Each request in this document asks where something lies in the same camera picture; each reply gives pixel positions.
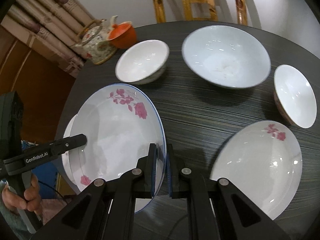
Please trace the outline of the wooden chair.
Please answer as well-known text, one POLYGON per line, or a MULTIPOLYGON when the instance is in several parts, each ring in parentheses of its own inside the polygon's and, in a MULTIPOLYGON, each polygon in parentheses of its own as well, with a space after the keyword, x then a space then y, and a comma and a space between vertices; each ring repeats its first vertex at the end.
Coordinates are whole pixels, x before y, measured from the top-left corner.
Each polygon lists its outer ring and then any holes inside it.
MULTIPOLYGON (((218 21, 218 15, 216 10, 215 0, 182 0, 183 11, 185 19, 188 21, 218 21), (194 17, 191 9, 192 4, 206 4, 208 5, 210 17, 194 17)), ((245 0, 235 0, 237 22, 240 25, 248 25, 247 9, 245 0)), ((165 10, 163 0, 153 0, 153 6, 155 10, 156 22, 165 23, 165 10)))

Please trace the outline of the beige patterned curtain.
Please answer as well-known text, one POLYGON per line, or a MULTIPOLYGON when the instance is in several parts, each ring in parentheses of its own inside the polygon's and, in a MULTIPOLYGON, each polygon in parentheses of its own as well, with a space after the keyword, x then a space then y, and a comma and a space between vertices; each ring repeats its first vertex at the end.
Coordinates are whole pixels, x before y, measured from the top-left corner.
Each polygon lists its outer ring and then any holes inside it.
POLYGON ((86 61, 77 35, 93 20, 77 0, 16 0, 1 26, 32 50, 77 77, 86 61))

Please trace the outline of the white pink-flower plate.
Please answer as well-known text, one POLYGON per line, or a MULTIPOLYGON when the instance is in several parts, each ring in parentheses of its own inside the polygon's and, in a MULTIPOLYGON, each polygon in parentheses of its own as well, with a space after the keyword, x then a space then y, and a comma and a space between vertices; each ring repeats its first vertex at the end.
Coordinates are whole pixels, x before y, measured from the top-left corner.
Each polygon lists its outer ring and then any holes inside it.
POLYGON ((210 174, 227 178, 271 219, 293 200, 302 175, 298 140, 285 125, 259 121, 241 129, 223 146, 210 174))

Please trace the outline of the orange lidded cup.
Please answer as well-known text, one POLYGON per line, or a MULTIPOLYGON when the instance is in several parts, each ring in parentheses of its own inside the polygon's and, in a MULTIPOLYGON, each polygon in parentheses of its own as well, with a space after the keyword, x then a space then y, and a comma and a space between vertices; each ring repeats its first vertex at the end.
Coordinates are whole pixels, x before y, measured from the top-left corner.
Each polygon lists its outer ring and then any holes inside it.
POLYGON ((107 40, 118 49, 129 49, 131 46, 134 46, 137 43, 137 34, 132 22, 111 24, 107 40))

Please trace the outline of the blue-rimmed rose plate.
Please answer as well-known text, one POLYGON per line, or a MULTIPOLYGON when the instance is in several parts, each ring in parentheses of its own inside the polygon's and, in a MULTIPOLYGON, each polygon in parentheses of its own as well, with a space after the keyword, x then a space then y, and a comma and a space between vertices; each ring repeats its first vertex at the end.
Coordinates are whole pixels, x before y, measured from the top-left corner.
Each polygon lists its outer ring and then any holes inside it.
POLYGON ((156 107, 138 88, 116 83, 92 94, 75 116, 71 136, 87 143, 69 151, 72 175, 80 191, 93 180, 119 178, 157 146, 155 192, 164 179, 167 143, 156 107))

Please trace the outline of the white small bowl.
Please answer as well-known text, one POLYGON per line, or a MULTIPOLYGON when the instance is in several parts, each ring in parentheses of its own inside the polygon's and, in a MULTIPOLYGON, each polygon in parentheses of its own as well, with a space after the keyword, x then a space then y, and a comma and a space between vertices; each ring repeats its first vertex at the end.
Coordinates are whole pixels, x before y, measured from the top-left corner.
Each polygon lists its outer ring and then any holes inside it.
POLYGON ((132 85, 151 83, 165 72, 169 53, 169 46, 163 41, 139 42, 119 58, 115 68, 116 77, 132 85))

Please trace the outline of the rose-patterned small bowl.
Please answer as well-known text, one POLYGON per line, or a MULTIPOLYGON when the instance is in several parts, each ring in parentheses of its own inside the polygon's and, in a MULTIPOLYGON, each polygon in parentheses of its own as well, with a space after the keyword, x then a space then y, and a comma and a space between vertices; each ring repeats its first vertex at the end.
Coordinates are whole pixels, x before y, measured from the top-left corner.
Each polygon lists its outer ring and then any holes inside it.
POLYGON ((295 67, 279 65, 274 72, 274 100, 283 118, 307 129, 317 117, 317 101, 307 78, 295 67))

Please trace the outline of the large white bowl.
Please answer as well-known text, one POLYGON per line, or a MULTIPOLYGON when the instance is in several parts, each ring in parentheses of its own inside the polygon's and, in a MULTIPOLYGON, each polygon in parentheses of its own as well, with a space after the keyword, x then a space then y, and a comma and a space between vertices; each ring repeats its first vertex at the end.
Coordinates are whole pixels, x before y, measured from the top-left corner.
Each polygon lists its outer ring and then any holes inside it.
POLYGON ((265 47, 249 33, 225 25, 193 31, 183 41, 182 56, 196 75, 230 89, 255 87, 271 71, 265 47))

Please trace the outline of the floral ceramic teapot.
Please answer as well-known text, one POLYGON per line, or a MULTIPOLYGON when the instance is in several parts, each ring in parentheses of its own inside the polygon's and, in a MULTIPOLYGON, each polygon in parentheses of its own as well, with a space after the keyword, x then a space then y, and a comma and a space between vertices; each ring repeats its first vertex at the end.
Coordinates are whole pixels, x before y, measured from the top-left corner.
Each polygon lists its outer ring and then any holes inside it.
POLYGON ((106 19, 92 20, 78 33, 74 48, 93 64, 102 64, 117 51, 117 48, 108 42, 109 31, 106 19))

